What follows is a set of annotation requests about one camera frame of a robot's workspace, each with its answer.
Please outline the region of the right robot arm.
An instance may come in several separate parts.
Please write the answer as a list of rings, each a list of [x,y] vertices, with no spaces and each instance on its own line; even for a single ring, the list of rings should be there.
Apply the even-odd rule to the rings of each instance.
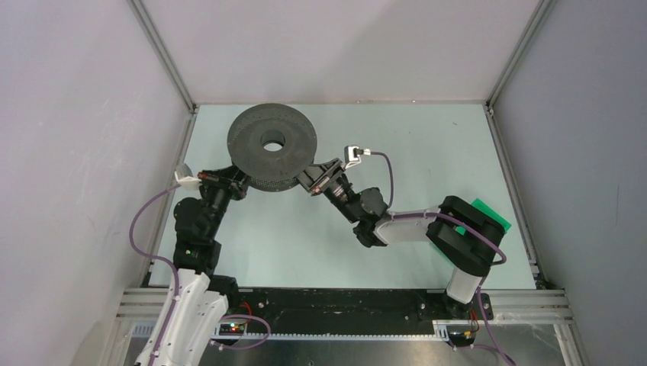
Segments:
[[[394,195],[386,201],[378,188],[356,192],[346,170],[359,165],[375,151],[349,146],[343,160],[309,165],[296,177],[310,195],[323,194],[352,224],[353,233],[365,247],[384,247],[404,242],[430,242],[453,265],[444,292],[444,309],[455,319],[466,317],[475,307],[474,296],[491,268],[507,257],[501,241],[509,226],[483,205],[447,196],[437,207],[395,212]]]

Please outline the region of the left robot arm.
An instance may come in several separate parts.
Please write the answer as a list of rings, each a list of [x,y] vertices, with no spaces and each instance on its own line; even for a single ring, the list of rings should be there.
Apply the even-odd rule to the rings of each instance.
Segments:
[[[172,283],[148,343],[137,365],[197,365],[222,317],[241,308],[236,281],[214,274],[221,251],[215,239],[231,201],[245,198],[249,176],[235,165],[191,175],[187,166],[175,172],[177,185],[200,196],[185,197],[173,208],[175,249],[167,264]]]

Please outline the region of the dark grey cable spool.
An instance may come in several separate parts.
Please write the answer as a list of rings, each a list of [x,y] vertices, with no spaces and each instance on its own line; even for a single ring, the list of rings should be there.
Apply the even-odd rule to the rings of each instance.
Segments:
[[[297,175],[314,162],[317,133],[299,110],[265,103],[247,108],[230,125],[232,163],[260,191],[281,192],[298,185]]]

